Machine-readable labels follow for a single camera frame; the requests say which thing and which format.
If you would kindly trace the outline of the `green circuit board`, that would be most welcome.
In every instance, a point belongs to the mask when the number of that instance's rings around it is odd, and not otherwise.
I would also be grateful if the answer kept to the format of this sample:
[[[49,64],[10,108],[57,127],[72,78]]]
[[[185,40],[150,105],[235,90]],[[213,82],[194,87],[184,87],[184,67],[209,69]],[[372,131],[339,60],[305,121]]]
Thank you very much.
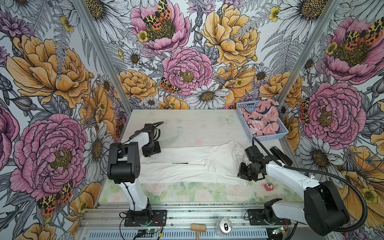
[[[162,236],[162,233],[163,233],[163,230],[162,229],[144,229],[144,230],[138,230],[137,234],[135,235],[136,238],[139,238],[139,237],[145,237],[145,238],[149,238],[149,237],[154,237],[154,236],[157,236],[157,237],[161,237]]]
[[[274,229],[272,231],[272,234],[273,235],[279,235],[279,234],[284,234],[285,232],[286,232],[285,228],[284,227],[280,227],[280,228]]]

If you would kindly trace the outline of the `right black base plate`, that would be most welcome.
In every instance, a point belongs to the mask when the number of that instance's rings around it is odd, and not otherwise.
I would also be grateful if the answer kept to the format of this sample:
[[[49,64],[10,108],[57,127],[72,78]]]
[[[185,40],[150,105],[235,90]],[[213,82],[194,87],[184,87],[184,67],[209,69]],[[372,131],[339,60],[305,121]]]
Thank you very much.
[[[251,226],[261,225],[284,225],[289,226],[290,220],[278,218],[270,209],[250,209],[244,215],[244,219],[250,222]]]

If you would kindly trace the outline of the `black clip on table edge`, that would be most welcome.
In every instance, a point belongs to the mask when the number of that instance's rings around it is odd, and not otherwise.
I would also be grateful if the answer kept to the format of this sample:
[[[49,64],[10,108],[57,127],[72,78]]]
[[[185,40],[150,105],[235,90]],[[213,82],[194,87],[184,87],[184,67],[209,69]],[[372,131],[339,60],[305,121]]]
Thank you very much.
[[[278,159],[280,159],[284,164],[288,166],[293,165],[293,161],[285,155],[279,148],[277,147],[272,147],[270,148],[271,153]]]

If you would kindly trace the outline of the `left green circuit board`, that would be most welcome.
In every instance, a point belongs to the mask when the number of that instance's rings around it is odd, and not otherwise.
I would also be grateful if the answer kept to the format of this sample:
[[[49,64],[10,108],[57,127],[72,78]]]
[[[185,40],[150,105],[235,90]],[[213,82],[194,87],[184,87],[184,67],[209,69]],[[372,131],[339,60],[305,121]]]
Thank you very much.
[[[144,229],[144,230],[138,230],[137,234],[135,235],[136,238],[139,238],[139,237],[145,237],[145,238],[149,238],[149,237],[154,237],[154,236],[157,236],[157,237],[161,237],[162,236],[162,233],[163,233],[163,230],[162,229]]]

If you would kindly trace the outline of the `right green circuit board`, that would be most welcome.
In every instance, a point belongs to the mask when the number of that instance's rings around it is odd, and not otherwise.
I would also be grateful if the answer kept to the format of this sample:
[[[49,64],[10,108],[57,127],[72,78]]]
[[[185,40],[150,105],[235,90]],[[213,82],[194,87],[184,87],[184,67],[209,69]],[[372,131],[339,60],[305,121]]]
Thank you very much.
[[[285,232],[286,232],[285,228],[284,227],[280,227],[280,228],[274,229],[272,231],[272,234],[273,235],[279,235],[279,234],[284,234]]]

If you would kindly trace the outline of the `white printed t-shirt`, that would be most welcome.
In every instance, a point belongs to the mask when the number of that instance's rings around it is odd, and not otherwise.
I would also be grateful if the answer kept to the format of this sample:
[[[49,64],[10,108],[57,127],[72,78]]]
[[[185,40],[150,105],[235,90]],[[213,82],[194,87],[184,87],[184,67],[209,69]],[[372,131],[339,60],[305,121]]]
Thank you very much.
[[[164,148],[141,156],[142,184],[213,183],[246,186],[238,177],[244,148],[235,141],[219,146]]]

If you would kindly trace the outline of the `pink patterned garment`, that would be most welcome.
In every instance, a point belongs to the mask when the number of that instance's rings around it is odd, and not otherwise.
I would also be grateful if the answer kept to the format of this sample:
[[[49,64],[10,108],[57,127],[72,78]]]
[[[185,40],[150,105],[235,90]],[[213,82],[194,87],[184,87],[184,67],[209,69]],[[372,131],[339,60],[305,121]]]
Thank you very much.
[[[280,131],[278,106],[279,103],[275,100],[263,98],[253,111],[240,108],[246,125],[254,137],[273,135]]]

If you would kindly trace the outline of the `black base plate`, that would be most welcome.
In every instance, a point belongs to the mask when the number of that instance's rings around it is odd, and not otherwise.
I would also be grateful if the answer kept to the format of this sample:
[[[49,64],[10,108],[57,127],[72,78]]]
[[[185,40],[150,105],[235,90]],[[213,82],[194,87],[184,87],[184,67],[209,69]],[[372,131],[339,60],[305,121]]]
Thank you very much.
[[[148,212],[128,211],[124,220],[125,227],[164,227],[167,222],[167,210],[152,210]]]
[[[250,209],[244,215],[244,219],[250,222],[251,226],[261,225],[284,225],[289,226],[290,220],[278,218],[270,209]]]

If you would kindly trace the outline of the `blue plastic laundry basket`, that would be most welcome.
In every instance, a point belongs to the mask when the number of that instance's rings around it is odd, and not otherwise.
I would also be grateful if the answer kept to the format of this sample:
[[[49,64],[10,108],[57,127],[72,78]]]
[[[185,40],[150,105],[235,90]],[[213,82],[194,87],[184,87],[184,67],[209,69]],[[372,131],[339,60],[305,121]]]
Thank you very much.
[[[236,103],[236,113],[237,113],[237,116],[238,116],[238,118],[239,118],[239,120],[241,122],[243,130],[245,131],[249,141],[251,141],[254,136],[252,135],[250,129],[247,127],[245,119],[243,118],[243,115],[242,115],[242,113],[240,111],[240,108],[244,107],[244,108],[246,108],[246,110],[253,111],[255,109],[255,107],[257,106],[257,104],[259,103],[260,100]],[[281,121],[280,118],[278,119],[278,124],[280,126],[280,131],[277,134],[268,135],[268,136],[259,136],[259,137],[255,137],[255,138],[257,138],[260,141],[269,141],[269,140],[283,138],[284,136],[286,136],[288,134],[289,131],[285,127],[285,125],[283,124],[283,122]]]

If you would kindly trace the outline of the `wooden mallet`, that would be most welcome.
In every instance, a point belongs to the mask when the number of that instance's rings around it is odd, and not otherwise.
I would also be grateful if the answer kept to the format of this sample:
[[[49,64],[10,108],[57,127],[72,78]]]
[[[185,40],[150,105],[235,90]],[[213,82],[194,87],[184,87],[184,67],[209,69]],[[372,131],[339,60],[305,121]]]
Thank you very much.
[[[190,230],[196,232],[196,240],[200,239],[200,233],[207,231],[207,226],[203,224],[191,224]]]

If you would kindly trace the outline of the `aluminium front rail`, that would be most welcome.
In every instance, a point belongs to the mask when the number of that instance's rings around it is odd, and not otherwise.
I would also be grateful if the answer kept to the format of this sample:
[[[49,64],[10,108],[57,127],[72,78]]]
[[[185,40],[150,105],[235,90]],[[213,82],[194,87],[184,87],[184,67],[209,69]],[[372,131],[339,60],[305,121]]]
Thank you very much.
[[[235,229],[258,227],[277,228],[298,224],[298,229],[314,231],[304,223],[303,203],[279,201],[276,204],[283,213],[277,214],[278,222],[255,220],[253,213],[262,213],[263,203],[155,203],[152,213],[155,220],[141,220],[128,215],[127,203],[105,203],[86,211],[78,230],[82,235],[86,230],[141,230],[164,227],[165,229],[189,229],[191,224],[214,228],[220,219],[228,219]]]

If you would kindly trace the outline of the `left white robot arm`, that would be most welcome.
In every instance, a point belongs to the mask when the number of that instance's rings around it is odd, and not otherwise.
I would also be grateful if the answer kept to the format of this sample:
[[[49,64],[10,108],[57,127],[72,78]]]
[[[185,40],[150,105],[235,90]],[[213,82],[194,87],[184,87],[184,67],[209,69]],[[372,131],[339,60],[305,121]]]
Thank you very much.
[[[141,156],[150,157],[161,152],[158,139],[163,122],[145,124],[135,131],[126,142],[111,144],[107,177],[119,185],[130,201],[127,217],[141,224],[152,220],[152,207],[139,181]]]

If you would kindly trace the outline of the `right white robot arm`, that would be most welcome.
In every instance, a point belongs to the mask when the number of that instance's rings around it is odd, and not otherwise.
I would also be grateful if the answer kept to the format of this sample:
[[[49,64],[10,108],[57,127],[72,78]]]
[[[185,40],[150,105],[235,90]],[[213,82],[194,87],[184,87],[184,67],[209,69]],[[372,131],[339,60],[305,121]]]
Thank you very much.
[[[320,236],[347,224],[350,216],[336,186],[291,170],[292,166],[293,161],[277,147],[272,147],[266,155],[257,146],[245,149],[245,161],[240,164],[238,177],[249,182],[275,178],[304,200],[302,204],[284,203],[281,198],[270,200],[261,213],[250,213],[251,220],[271,225],[284,219],[293,220],[309,226]]]

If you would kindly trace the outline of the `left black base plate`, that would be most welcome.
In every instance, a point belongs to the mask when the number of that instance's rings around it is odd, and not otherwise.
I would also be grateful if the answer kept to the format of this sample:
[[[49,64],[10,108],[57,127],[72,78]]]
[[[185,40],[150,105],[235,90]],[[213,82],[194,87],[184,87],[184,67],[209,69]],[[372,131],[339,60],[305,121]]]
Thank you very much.
[[[148,212],[128,211],[124,220],[125,227],[164,227],[167,222],[167,210],[152,210]]]

